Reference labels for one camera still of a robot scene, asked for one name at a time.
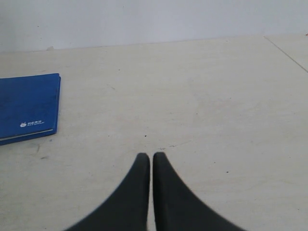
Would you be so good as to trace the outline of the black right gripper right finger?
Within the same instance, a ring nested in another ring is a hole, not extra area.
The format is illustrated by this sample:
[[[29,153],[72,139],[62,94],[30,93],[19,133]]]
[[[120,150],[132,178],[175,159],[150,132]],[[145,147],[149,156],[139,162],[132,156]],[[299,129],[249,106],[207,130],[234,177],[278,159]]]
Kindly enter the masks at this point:
[[[242,231],[204,204],[182,181],[164,152],[153,156],[153,203],[158,231]]]

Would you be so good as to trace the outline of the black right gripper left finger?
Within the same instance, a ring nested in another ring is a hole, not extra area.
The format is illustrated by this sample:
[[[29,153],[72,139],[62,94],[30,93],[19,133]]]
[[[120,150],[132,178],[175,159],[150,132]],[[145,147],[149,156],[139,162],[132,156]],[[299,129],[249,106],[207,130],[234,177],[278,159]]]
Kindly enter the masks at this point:
[[[146,231],[149,206],[150,159],[137,154],[115,191],[69,231]]]

